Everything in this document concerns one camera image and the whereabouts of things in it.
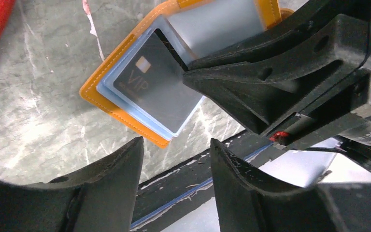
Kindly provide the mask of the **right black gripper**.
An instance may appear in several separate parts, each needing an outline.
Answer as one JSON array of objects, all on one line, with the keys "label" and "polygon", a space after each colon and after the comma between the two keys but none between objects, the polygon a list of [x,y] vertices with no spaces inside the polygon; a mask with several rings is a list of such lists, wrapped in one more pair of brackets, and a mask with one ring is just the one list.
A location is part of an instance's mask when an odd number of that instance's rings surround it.
[{"label": "right black gripper", "polygon": [[269,37],[272,83],[299,83],[277,97],[269,138],[305,149],[338,135],[371,158],[371,0],[311,0]]}]

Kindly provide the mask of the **black VIP credit card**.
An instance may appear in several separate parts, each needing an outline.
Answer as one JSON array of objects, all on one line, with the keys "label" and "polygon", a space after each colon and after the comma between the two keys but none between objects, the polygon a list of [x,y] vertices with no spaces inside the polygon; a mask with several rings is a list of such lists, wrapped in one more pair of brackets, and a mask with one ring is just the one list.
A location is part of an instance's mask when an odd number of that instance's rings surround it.
[{"label": "black VIP credit card", "polygon": [[182,83],[187,68],[161,29],[140,42],[113,81],[113,89],[158,128],[177,136],[202,95]]}]

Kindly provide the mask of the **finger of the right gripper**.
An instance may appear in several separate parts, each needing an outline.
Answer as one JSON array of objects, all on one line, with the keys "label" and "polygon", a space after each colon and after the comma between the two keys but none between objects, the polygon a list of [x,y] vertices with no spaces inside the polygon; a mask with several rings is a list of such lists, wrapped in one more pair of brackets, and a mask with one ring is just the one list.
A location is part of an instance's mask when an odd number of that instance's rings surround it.
[{"label": "finger of the right gripper", "polygon": [[371,0],[309,0],[271,29],[191,62],[197,70],[239,62],[258,62],[280,55],[320,31],[344,14],[369,20]]},{"label": "finger of the right gripper", "polygon": [[371,17],[339,14],[280,55],[189,70],[183,83],[257,135],[308,135],[365,101],[370,75]]}]

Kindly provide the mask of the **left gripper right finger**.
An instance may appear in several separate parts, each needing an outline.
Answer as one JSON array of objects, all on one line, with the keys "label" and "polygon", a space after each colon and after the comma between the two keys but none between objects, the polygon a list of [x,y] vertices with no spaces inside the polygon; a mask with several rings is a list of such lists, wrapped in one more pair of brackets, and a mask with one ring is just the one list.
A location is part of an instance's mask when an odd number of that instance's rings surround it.
[{"label": "left gripper right finger", "polygon": [[211,172],[223,232],[371,232],[371,184],[300,188],[211,140]]}]

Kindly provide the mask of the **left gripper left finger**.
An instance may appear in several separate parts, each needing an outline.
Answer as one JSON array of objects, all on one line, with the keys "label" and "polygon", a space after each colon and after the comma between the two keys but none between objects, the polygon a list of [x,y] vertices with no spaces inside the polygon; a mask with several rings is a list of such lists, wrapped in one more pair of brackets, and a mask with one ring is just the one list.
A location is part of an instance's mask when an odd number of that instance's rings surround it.
[{"label": "left gripper left finger", "polygon": [[0,232],[127,232],[143,165],[143,138],[48,183],[0,181]]}]

